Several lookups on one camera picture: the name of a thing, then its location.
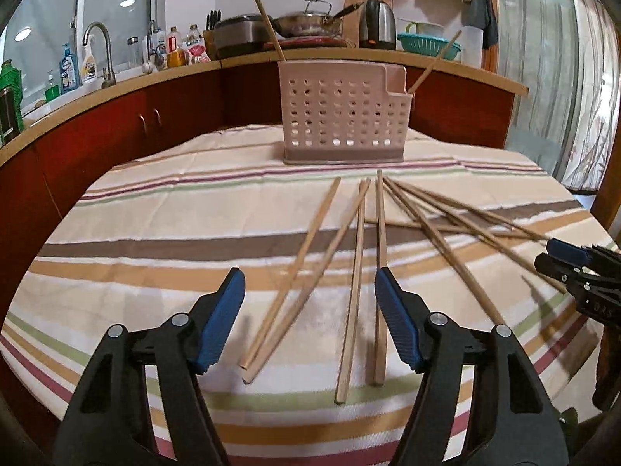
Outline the red induction cooker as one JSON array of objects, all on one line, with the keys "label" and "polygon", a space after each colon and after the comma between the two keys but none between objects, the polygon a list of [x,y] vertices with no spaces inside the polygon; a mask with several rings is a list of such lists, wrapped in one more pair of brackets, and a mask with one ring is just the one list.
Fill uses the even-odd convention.
[{"label": "red induction cooker", "polygon": [[353,49],[355,44],[342,37],[332,36],[304,36],[281,39],[281,49],[325,49],[326,47],[338,47],[338,49]]}]

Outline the orange oil bottle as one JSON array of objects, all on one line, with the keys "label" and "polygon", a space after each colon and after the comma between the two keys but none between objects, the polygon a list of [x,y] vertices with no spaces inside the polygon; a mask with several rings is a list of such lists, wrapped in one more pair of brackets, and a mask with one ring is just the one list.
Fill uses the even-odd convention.
[{"label": "orange oil bottle", "polygon": [[175,26],[166,36],[166,63],[168,68],[179,68],[185,64],[185,53],[181,46],[181,36]]}]

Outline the wooden chopstick in basket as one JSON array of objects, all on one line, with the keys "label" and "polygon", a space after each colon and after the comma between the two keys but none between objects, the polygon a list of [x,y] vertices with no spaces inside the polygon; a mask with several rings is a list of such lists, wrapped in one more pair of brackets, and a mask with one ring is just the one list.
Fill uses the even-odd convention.
[{"label": "wooden chopstick in basket", "polygon": [[423,71],[423,73],[419,76],[419,78],[415,81],[415,83],[408,89],[408,93],[409,94],[411,94],[413,96],[416,95],[417,89],[421,86],[421,84],[430,75],[430,73],[433,71],[433,69],[436,66],[436,64],[440,60],[442,60],[444,58],[444,55],[453,47],[454,43],[461,36],[461,34],[462,34],[462,30],[457,31],[457,33],[454,35],[454,37],[451,38],[451,40],[449,40],[449,43],[445,44],[442,47],[442,49],[438,53],[438,55],[433,59],[433,61],[431,63],[429,63],[429,65],[427,65],[427,68]]},{"label": "wooden chopstick in basket", "polygon": [[274,27],[272,26],[271,18],[269,18],[269,15],[266,13],[262,0],[255,0],[255,3],[264,21],[266,31],[269,33],[269,39],[271,39],[271,43],[274,46],[275,52],[277,53],[278,61],[285,62],[286,57],[283,53],[282,47],[277,38],[276,31],[274,30]]}]

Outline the white spray bottle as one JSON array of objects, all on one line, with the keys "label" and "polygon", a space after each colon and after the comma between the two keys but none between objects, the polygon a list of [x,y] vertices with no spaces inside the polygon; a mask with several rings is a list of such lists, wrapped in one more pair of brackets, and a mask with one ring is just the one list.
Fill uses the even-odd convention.
[{"label": "white spray bottle", "polygon": [[88,37],[86,45],[82,46],[80,76],[83,84],[94,81],[97,78],[97,60],[93,51],[93,40],[93,36]]}]

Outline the black rice cooker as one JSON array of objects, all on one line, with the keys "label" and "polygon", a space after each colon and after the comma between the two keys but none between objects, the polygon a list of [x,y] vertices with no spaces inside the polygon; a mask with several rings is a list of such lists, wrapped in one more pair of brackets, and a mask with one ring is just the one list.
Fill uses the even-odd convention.
[{"label": "black rice cooker", "polygon": [[219,21],[214,43],[220,59],[261,53],[269,43],[269,32],[260,14],[245,14]]}]

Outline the small green soap bottle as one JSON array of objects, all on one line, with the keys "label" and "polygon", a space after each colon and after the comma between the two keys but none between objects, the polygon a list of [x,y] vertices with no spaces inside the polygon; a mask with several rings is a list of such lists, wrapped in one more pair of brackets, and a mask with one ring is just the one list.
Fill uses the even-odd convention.
[{"label": "small green soap bottle", "polygon": [[49,73],[49,75],[47,76],[47,83],[46,83],[46,89],[45,89],[44,96],[45,96],[46,103],[49,103],[50,101],[53,101],[60,96],[59,85],[55,82],[55,79],[52,73]]}]

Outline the steel electric kettle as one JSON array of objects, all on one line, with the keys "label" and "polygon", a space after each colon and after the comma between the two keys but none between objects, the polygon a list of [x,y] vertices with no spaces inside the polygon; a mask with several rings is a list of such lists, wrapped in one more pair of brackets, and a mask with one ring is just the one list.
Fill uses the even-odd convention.
[{"label": "steel electric kettle", "polygon": [[396,49],[396,19],[388,3],[367,0],[361,6],[359,46],[363,49]]}]

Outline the white plastic container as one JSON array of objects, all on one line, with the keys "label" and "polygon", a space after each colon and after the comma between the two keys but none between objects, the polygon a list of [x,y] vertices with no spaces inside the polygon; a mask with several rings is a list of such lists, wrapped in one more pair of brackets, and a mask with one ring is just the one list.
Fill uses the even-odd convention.
[{"label": "white plastic container", "polygon": [[465,26],[459,38],[461,63],[472,68],[481,68],[483,62],[483,31],[474,26]]}]

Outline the dark hanging cloth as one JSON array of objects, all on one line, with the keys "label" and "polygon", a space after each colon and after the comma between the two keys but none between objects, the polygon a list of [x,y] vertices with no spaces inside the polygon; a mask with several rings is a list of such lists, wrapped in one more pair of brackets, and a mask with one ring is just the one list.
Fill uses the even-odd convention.
[{"label": "dark hanging cloth", "polygon": [[470,0],[464,24],[483,31],[484,49],[498,44],[498,23],[493,0]]}]

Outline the green thermos bottle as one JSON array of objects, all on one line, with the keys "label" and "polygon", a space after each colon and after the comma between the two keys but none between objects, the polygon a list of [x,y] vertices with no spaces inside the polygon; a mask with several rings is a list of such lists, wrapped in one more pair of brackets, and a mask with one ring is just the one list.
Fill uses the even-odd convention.
[{"label": "green thermos bottle", "polygon": [[13,66],[10,59],[1,65],[0,89],[1,144],[5,145],[24,132],[21,116],[23,99],[21,71]]}]

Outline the blue detergent bottle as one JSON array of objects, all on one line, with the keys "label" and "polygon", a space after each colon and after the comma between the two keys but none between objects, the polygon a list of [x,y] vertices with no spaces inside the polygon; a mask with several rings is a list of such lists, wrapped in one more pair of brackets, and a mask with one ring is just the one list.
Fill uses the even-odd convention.
[{"label": "blue detergent bottle", "polygon": [[60,68],[60,89],[62,94],[67,94],[80,85],[80,77],[77,70],[77,59],[71,46],[63,44],[63,56],[59,62]]}]

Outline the wooden kitchen countertop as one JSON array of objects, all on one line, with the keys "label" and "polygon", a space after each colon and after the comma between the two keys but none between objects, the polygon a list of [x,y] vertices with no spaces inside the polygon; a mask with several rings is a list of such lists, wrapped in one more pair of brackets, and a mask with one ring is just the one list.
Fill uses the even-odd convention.
[{"label": "wooden kitchen countertop", "polygon": [[[427,68],[433,58],[416,55],[412,53],[394,52],[393,50],[383,49],[337,49],[337,47],[326,47],[325,49],[289,49],[285,52],[287,60],[343,60],[343,61],[366,61],[401,64],[408,68]],[[227,58],[207,63],[199,63],[180,68],[171,68],[158,74],[149,74],[122,81],[108,89],[98,89],[96,92],[82,96],[68,104],[65,104],[39,120],[31,123],[28,129],[18,138],[10,141],[9,144],[1,148],[1,163],[6,164],[12,160],[22,150],[51,132],[57,126],[68,122],[78,115],[92,110],[93,108],[108,103],[111,100],[126,96],[137,90],[169,82],[180,78],[221,71],[225,68],[236,68],[237,66],[247,66],[252,64],[275,62],[278,59],[277,53],[273,50],[268,52],[244,55]],[[433,71],[436,73],[449,74],[454,77],[464,78],[501,89],[503,92],[521,97],[528,95],[528,88],[509,78],[497,75],[482,68],[472,68],[455,61],[440,60]]]}]

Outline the red white seasoning bag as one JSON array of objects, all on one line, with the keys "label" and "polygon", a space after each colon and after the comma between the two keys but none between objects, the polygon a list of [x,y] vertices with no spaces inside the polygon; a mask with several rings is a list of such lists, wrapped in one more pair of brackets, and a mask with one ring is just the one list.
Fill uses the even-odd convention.
[{"label": "red white seasoning bag", "polygon": [[207,55],[204,39],[199,33],[197,24],[192,24],[189,27],[184,44],[187,62],[189,64],[210,62],[210,57]]}]

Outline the pink perforated utensil basket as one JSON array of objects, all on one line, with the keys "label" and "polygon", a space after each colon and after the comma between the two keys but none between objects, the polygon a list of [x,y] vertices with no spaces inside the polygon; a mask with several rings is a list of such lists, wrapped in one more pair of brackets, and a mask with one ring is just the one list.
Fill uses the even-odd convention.
[{"label": "pink perforated utensil basket", "polygon": [[286,163],[403,160],[414,100],[404,66],[290,60],[278,68]]}]

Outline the striped tablecloth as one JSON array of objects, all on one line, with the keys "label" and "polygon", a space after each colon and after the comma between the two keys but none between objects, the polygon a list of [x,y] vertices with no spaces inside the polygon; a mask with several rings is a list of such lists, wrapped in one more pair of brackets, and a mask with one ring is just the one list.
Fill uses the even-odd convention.
[{"label": "striped tablecloth", "polygon": [[[367,224],[349,393],[334,402],[349,314],[357,221],[301,313],[250,384],[238,363],[279,291],[281,324],[312,282],[360,182],[371,185],[365,221],[376,218],[373,165],[294,166],[282,161],[282,130],[250,126],[203,135],[115,167],[96,179],[69,172],[59,193],[86,179],[54,231],[26,256],[9,290],[1,356],[28,392],[62,420],[83,369],[108,326],[160,325],[215,290],[232,266],[246,294],[217,365],[199,383],[235,465],[386,464],[408,421],[421,377],[387,345],[386,379],[371,387],[376,320],[377,224]],[[461,201],[575,245],[615,242],[569,192],[524,156],[441,143],[410,130],[404,161],[384,165],[395,182]],[[401,285],[456,322],[491,320],[451,264],[384,193],[387,264]],[[466,233],[446,236],[513,328],[556,396],[595,348],[592,321],[570,296]]]}]

